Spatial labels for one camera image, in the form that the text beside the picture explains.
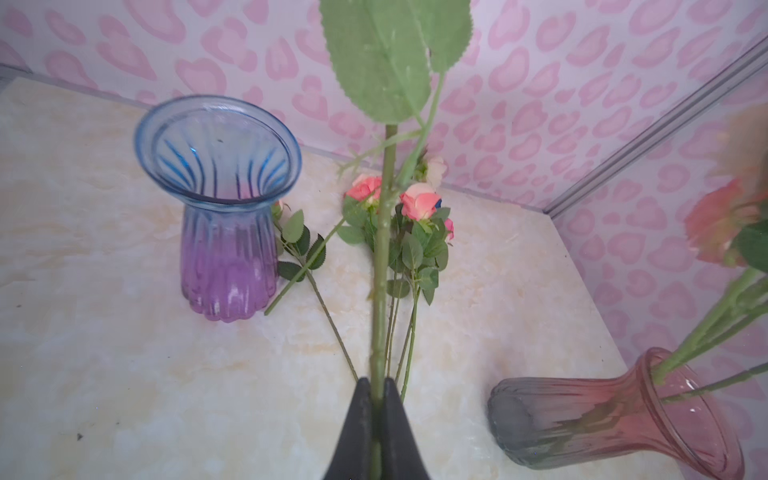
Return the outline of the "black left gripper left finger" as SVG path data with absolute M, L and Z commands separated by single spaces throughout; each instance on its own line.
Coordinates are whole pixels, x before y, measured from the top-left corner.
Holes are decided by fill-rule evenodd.
M 368 480 L 371 475 L 371 385 L 360 378 L 324 480 Z

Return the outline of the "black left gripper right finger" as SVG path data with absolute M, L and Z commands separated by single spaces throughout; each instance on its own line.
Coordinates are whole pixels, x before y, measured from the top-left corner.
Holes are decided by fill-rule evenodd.
M 386 480 L 430 479 L 392 378 L 384 383 L 382 468 Z

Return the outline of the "magenta rose stem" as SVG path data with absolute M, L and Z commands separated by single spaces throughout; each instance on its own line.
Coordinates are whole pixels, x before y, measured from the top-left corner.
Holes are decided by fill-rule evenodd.
M 419 305 L 430 305 L 439 287 L 439 276 L 447 268 L 449 247 L 454 237 L 450 209 L 442 206 L 436 188 L 426 182 L 414 183 L 401 195 L 392 218 L 387 281 L 389 298 L 385 369 L 407 395 L 411 376 Z M 401 303 L 411 302 L 399 353 L 395 334 Z

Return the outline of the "pink bud rose stem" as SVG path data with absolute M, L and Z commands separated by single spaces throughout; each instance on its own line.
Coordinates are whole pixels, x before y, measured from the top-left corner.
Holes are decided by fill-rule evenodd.
M 357 381 L 359 375 L 313 275 L 326 260 L 327 249 L 323 245 L 325 238 L 321 234 L 313 234 L 305 224 L 303 213 L 293 212 L 282 200 L 278 200 L 271 206 L 271 215 L 276 229 L 278 276 L 286 281 L 297 278 L 297 283 L 308 281 L 350 374 L 353 380 Z

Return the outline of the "red grey glass vase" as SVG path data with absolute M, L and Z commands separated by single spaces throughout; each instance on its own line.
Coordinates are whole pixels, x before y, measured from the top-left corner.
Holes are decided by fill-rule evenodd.
M 549 470 L 639 451 L 667 455 L 711 479 L 742 479 L 737 432 L 689 366 L 655 384 L 670 352 L 648 349 L 623 375 L 508 378 L 487 401 L 491 433 L 516 464 Z

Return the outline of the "purple blue glass vase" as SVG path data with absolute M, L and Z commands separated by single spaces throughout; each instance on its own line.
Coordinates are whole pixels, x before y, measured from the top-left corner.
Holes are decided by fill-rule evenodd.
M 302 170 L 293 133 L 243 100 L 193 95 L 152 107 L 134 149 L 145 173 L 184 205 L 181 291 L 191 309 L 226 323 L 264 310 L 278 281 L 271 209 Z

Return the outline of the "dark pink rose stem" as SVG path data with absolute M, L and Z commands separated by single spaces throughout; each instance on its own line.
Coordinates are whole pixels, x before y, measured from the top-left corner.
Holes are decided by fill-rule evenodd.
M 465 54 L 473 35 L 471 5 L 467 1 L 323 1 L 319 14 L 331 67 L 343 93 L 366 117 L 384 127 L 383 139 L 365 152 L 366 158 L 381 159 L 381 171 L 374 176 L 380 176 L 382 184 L 378 250 L 372 259 L 369 293 L 369 373 L 359 377 L 371 385 L 369 479 L 383 479 L 384 383 L 392 378 L 384 365 L 390 210 L 409 186 L 422 182 L 420 162 L 429 157 L 427 141 L 446 76 Z

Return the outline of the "coral red rose stem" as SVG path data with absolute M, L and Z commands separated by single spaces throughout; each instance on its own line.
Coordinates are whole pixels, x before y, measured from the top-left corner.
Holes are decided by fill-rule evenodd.
M 352 181 L 350 188 L 343 195 L 342 224 L 336 234 L 348 245 L 362 245 L 375 258 L 378 250 L 377 235 L 379 230 L 379 209 L 382 179 L 380 176 L 360 174 Z M 385 372 L 390 375 L 393 369 L 393 349 L 397 330 L 398 310 L 402 294 L 408 296 L 410 287 L 403 283 L 404 277 L 397 272 L 400 252 L 398 235 L 400 228 L 399 213 L 396 208 L 390 210 L 390 237 L 387 253 L 387 332 L 385 344 Z

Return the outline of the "small white rose stem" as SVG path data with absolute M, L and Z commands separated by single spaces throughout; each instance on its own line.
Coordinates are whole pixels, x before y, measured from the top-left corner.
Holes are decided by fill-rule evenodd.
M 438 189 L 447 170 L 448 166 L 441 156 L 425 157 L 420 162 L 420 179 L 433 189 Z

